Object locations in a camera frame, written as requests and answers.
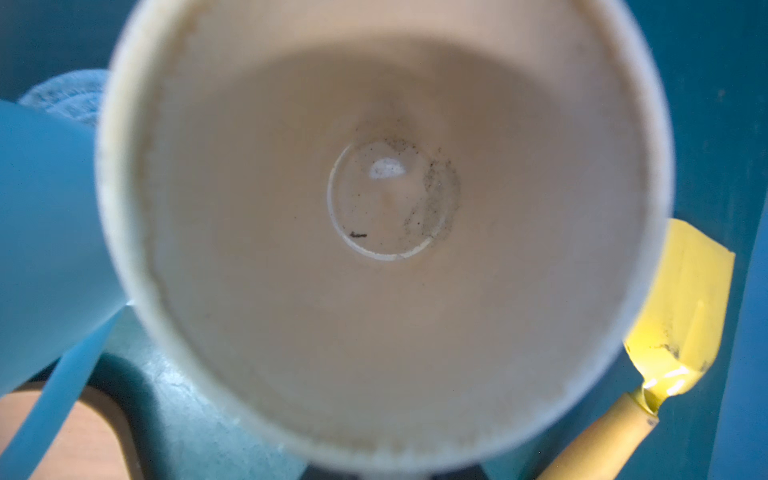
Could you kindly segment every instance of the teal background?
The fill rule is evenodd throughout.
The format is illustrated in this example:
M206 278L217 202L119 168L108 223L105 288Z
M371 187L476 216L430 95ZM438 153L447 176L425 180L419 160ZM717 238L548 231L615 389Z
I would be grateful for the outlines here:
M76 68L105 67L131 0L0 0L0 98ZM619 478L707 477L746 268L768 184L768 2L632 0L657 60L677 144L675 216L737 254L717 361ZM534 478L641 378L626 354L563 419L486 462L494 480ZM296 478L303 463L222 415L157 351L135 318L118 321L91 384L131 418L147 478Z

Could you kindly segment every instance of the wooden surface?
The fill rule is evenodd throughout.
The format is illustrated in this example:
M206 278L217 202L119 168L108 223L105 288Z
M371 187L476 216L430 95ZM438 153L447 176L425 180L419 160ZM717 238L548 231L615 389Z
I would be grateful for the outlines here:
M27 389L0 398L0 451L39 396L39 389ZM128 423L119 407L103 393L87 389L31 478L141 480Z
M625 393L537 480L613 480L658 423L658 417Z

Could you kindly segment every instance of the wooden handle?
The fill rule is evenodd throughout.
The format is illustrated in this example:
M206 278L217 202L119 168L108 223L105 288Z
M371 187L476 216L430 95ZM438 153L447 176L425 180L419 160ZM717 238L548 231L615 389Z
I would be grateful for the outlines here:
M613 480L659 418L627 393L566 447L538 480Z

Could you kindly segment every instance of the stain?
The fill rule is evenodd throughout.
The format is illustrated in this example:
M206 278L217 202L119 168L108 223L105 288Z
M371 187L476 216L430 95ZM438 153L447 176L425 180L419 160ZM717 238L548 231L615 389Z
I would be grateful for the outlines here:
M413 207L411 209L411 213L406 217L406 219L402 222L402 228L406 231L406 235L411 234L411 223L413 222L413 217L419 212L418 207Z
M668 343L665 343L662 345L662 347L667 350L669 353L672 354L672 356L676 359L680 359L680 347L677 345L670 345Z
M422 182L426 192L422 235L435 238L439 233L445 236L450 231L453 215L458 209L461 191L458 174L451 160L439 157L431 159Z
M402 152L406 151L408 147L411 147L411 145L409 145L408 142L406 142L405 140L401 140L399 138L385 138L384 143L389 145L389 147L392 148L398 154L401 154Z

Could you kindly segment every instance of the cup rim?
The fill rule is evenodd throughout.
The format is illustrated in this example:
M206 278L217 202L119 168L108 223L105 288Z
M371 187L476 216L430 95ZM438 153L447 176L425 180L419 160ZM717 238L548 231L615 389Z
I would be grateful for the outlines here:
M111 60L104 107L98 126L96 183L101 222L115 268L151 338L183 367L200 391L242 420L252 432L285 445L310 461L351 472L429 472L448 470L521 444L560 418L594 385L614 359L642 306L660 258L670 216L674 182L674 146L667 100L650 49L622 0L572 0L609 47L617 70L631 90L647 148L648 189L640 249L629 288L611 330L596 345L591 362L572 379L565 394L550 401L547 415L526 429L483 435L471 445L450 445L431 452L354 451L320 442L283 427L239 399L194 351L157 287L146 247L137 165L154 114L163 65L178 50L183 30L207 0L140 0L124 28Z

